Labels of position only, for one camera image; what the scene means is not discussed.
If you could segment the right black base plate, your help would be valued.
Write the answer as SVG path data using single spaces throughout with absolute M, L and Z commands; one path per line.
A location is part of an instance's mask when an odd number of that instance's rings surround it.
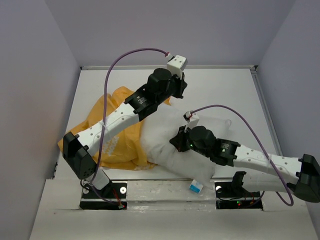
M 218 210 L 263 210 L 260 192 L 249 192 L 243 188 L 245 171 L 237 171 L 230 181 L 214 183 L 216 194 L 216 208 Z

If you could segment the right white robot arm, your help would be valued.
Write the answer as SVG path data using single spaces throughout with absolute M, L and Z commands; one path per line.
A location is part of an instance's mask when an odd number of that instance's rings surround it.
M 320 201 L 320 166 L 312 155 L 265 155 L 236 141 L 217 138 L 204 126 L 181 126 L 169 142 L 179 152 L 194 151 L 216 165 L 239 168 L 227 188 L 235 196 L 289 191 L 305 202 Z

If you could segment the white pillow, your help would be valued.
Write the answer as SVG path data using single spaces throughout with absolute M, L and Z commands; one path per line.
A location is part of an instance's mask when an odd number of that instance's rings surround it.
M 184 111 L 161 104 L 142 124 L 140 143 L 147 160 L 168 171 L 213 189 L 216 164 L 191 149 L 185 132 Z

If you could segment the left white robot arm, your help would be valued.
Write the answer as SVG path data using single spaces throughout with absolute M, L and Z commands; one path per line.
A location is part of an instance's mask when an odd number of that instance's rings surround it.
M 62 140 L 62 156 L 79 180 L 89 182 L 97 196 L 110 194 L 111 180 L 94 161 L 102 154 L 103 143 L 111 140 L 128 127 L 144 120 L 157 111 L 158 106 L 170 97 L 183 98 L 187 87 L 183 70 L 157 68 L 147 83 L 127 97 L 112 113 L 77 134 L 68 132 Z

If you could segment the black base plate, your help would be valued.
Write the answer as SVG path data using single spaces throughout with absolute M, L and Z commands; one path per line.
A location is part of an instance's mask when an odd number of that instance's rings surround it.
M 126 210 L 128 183 L 112 181 L 102 190 L 93 189 L 87 180 L 81 180 L 82 193 L 79 208 L 82 210 Z
M 237 171 L 230 181 L 214 183 L 216 194 L 216 208 L 218 210 L 263 210 L 260 192 L 249 192 L 243 188 L 245 171 Z

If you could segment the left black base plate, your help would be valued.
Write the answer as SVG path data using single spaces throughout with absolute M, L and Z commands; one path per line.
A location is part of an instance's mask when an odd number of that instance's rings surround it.
M 126 210 L 128 183 L 112 181 L 102 190 L 93 189 L 87 180 L 81 180 L 82 193 L 79 208 L 82 210 Z

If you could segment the blue white pillow label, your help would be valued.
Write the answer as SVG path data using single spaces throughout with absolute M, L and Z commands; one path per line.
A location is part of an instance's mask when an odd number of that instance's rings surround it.
M 204 187 L 203 184 L 193 179 L 189 186 L 189 190 L 196 194 L 199 194 L 202 191 L 203 187 Z

